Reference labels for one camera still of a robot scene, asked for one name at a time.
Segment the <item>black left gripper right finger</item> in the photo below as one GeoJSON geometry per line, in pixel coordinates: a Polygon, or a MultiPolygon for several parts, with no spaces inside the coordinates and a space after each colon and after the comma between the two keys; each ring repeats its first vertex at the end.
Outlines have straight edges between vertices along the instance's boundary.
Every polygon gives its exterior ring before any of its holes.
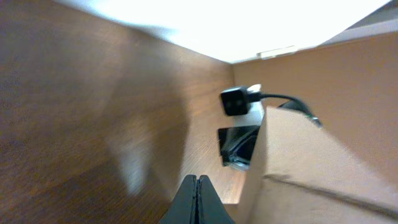
{"type": "Polygon", "coordinates": [[[234,224],[207,175],[200,176],[197,187],[197,223],[234,224]]]}

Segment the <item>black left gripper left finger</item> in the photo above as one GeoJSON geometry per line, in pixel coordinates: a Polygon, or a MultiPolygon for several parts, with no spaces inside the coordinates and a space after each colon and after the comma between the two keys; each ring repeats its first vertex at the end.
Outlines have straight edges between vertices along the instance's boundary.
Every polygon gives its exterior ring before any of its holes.
{"type": "Polygon", "coordinates": [[[197,177],[187,175],[183,179],[171,205],[160,219],[161,224],[194,224],[197,207],[197,177]]]}

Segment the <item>brown cardboard box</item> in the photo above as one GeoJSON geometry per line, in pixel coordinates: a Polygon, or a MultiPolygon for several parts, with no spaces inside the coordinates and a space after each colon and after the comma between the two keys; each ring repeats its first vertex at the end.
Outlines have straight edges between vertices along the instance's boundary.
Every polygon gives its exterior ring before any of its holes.
{"type": "Polygon", "coordinates": [[[264,102],[239,223],[397,222],[397,34],[233,70],[237,85],[296,96],[322,122],[264,102]]]}

